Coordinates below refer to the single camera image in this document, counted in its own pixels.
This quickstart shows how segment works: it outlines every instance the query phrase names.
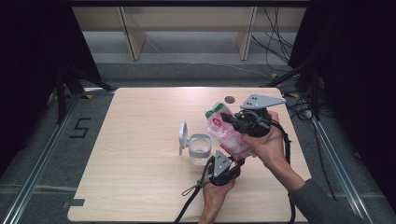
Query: aluminum rail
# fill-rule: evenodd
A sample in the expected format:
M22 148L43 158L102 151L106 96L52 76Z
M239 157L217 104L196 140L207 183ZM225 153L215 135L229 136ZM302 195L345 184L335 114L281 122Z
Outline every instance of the aluminum rail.
M64 119L59 124L56 124L54 131L52 132L51 137L49 138L48 143L44 147L43 152L35 163L35 167L32 172L29 174L26 182L24 183L18 197L15 199L14 203L9 207L6 218L3 220L3 224L16 224L21 218L23 211L26 205L29 203L30 198L32 197L33 192L35 191L35 186L37 185L40 177L42 176L45 168L47 167L48 162L50 161L51 155L58 145L59 140L61 139L62 133L64 132L64 127L67 124L67 121L70 118L74 108L76 107L79 98L81 95L76 94L73 95L69 104L66 108L66 114Z
M349 175L347 174L347 170L345 169L343 163L341 163L332 143L324 131L321 122L316 120L314 116L312 116L311 111L306 111L306 114L309 118L312 118L313 124L315 128L318 130L318 137L320 138L324 151L326 153L327 158L329 159L329 163L337 176L338 181L340 182L341 188L343 189L347 200L349 201L350 206L352 207L353 212L368 221L369 223L374 223L371 219L369 212L366 208L366 205L358 193L358 190L352 183Z

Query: black curtain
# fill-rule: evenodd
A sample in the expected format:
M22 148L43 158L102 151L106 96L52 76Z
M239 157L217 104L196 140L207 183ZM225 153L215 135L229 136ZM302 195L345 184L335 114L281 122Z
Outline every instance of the black curtain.
M335 32L330 33L314 66L324 80L332 110L396 212L396 101L392 91L396 87L396 2L345 1L337 11L341 20L335 20ZM320 18L323 11L307 13ZM329 25L325 22L318 27L321 22L313 18L304 17L296 46L312 42L309 27L322 31ZM308 55L308 51L293 53ZM292 63L299 64L302 58L294 58ZM301 73L298 86L310 86L311 76Z
M65 65L100 79L71 7L0 1L0 175L25 147Z

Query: wooden table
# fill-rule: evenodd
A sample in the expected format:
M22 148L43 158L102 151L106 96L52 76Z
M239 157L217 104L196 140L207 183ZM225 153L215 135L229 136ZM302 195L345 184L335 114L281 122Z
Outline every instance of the wooden table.
M205 112L233 96L228 105L236 113L251 93L281 97L275 88L121 88L114 95L102 129L71 206L72 221L172 222L189 196L181 192L195 185L202 167L189 162L188 150L178 155L180 123L189 137L209 134ZM268 108L279 113L291 140L291 164L310 178L303 152L284 105ZM212 137L212 154L220 149ZM247 158L219 212L218 222L287 221L290 206L286 190L259 159ZM204 207L202 191L181 221L198 221ZM305 218L297 210L296 221Z

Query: black wire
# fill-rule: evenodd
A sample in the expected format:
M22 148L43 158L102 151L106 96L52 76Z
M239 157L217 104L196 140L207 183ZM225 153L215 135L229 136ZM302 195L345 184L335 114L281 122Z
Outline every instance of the black wire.
M274 24L272 23L272 21L271 21L269 15L268 15L268 13L267 13L267 10L266 10L265 7L264 7L264 12L265 12L265 15L266 15L266 17L267 17L268 21L270 22L271 27L272 27L272 29L273 29L273 32L272 32L272 34L271 34L271 36L270 36L270 41L269 41L269 42L271 42L271 40L274 39L273 36L274 36L274 34L276 34L277 40L278 40L278 42L279 42L279 45L280 45L280 48L281 48L281 50L282 50L282 52L283 52L284 57L285 57L285 58L290 57L290 54L289 54L289 52L286 50L285 44L283 43L283 41L286 41L286 40L285 40L285 39L280 35L280 33L279 33L279 26L278 26L278 23L277 23L277 16L278 16L278 12L279 12L279 7L275 7L275 23L274 23Z
M284 56L282 56L281 54L279 54L278 52L274 51L273 49L269 49L267 47L264 46L264 44L262 44L259 40L256 39L256 37L254 37L254 35L251 36L262 48L271 51L271 53L275 54L279 59L281 59L283 62L287 63L288 59L285 58Z
M315 139L316 139L316 141L317 141L317 146L318 146L318 155L319 155L321 170L322 170L322 172L323 172L323 175L324 175L324 178L325 178L325 180L326 180L326 183L327 183L327 185L329 186L329 190L330 190L330 193L332 194L332 198L333 198L335 201L337 201L337 199L335 198L335 195L334 195L334 191L332 190L332 185L330 184L329 178L327 177L326 169L324 168L323 158L322 158L322 154L321 154L321 146L320 146L319 137L318 137L318 130L317 130L317 128L315 127L315 125L313 124L312 120L310 120L310 122L311 122L311 124L312 124L312 127L313 127L314 130L315 130Z
M198 194L198 192L201 190L201 188L203 187L203 182L205 179L205 175L206 175L206 170L209 167L209 164L211 162L213 162L213 160L215 159L215 157L211 157L204 168L204 171L202 172L202 176L201 179L197 181L197 185L195 185L195 190L194 193L190 196L190 198L186 201L186 203L184 204L183 208L181 209L180 213L178 214L178 217L176 218L176 220L174 221L174 223L178 223L181 218L183 217L184 213L186 212L187 208L189 207L190 203L192 202L192 200L194 200L195 196Z
M278 40L278 39L274 39L276 42L282 42L282 40ZM286 47L292 49L293 45L289 44L289 43L283 43L284 45L286 45Z
M273 70L275 70L275 71L279 71L279 72L289 72L289 71L286 71L286 70L281 70L281 69L277 69L277 68L274 68L273 66L271 66L271 64L269 64L268 63L268 50L269 50L269 47L270 47L270 44L271 44L271 40L272 40L273 38L271 37L270 38L270 41L268 41L268 45L267 45L267 47L265 47L265 61L267 62L267 65L270 67L270 68L272 68Z
M283 127L279 124L279 122L271 119L271 124L274 125L275 127L277 127L283 134L283 141L285 142L285 158L286 158L286 161L288 162L288 164L290 164L290 155L291 155L290 142L291 141L289 140L289 136L285 132ZM290 221L288 223L291 224L291 223L294 223L294 220L296 218L296 207L295 207L295 204L291 200L289 200L289 204L290 204L291 216L290 216Z
M294 117L298 117L300 120L307 120L307 119L311 119L308 118L307 116L303 116L302 112L305 112L306 110L311 110L311 103L309 102L303 102L303 99L307 99L308 100L311 98L311 94L310 93L299 93L302 95L302 97L294 104L294 105L286 105L288 110L292 110L294 112L294 114L290 115L290 118L294 118ZM330 112L331 114L326 114L325 111L328 110L330 108L330 105L328 103L325 103L323 101L322 98L319 98L320 102L318 102L318 112L320 115L325 116L327 118L335 118L335 115Z
M309 107L310 104L309 104L309 103L299 103L299 102L302 101L302 100L303 100L303 98L300 98L300 99L297 101L297 103L296 103L295 105L288 106L287 109L291 109L291 110L293 110L293 111L295 112L295 114L294 114L293 116L290 116L291 118L294 117L294 116L297 114L297 117L298 117L299 119L301 119L301 120L308 120L308 121L310 122L310 124L312 125L312 127L313 127L313 129L314 129L315 140L316 140L317 147L318 147L318 156L319 156L320 168L321 168L322 173L323 173L323 176L324 176L324 178L325 178L325 180L326 180L327 186L329 187L329 191L330 191L330 194L332 195L332 198L333 198L335 201L337 201L337 199L336 199L336 197L335 197L335 195L334 195L334 191L332 190L332 185L331 185L331 183L330 183L330 181L329 181L329 177L327 176L326 169L325 169L325 167L324 167L323 158L322 158L322 153L321 153L320 141L319 141L319 138L318 138L318 130L317 130L317 128L315 127L314 122L312 121L313 116L311 115L310 117L307 117L306 115L304 115L304 114L301 113L301 112L303 112L303 111L305 111L305 110L311 110L311 108ZM303 109L296 109L296 108L294 108L294 107L296 107L297 105L308 105L308 107L305 107L305 108L303 108Z

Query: person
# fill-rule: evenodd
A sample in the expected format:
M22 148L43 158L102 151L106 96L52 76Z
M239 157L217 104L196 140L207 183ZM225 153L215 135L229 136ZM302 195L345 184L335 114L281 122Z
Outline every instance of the person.
M276 112L268 111L271 119L279 122ZM304 181L285 159L282 132L275 126L264 137L250 137L242 134L263 165L285 187L290 200L299 208L309 223L365 223L345 207L327 195L313 179ZM235 180L224 186L215 186L206 181L204 185L205 206L199 224L214 223L227 193L235 185Z

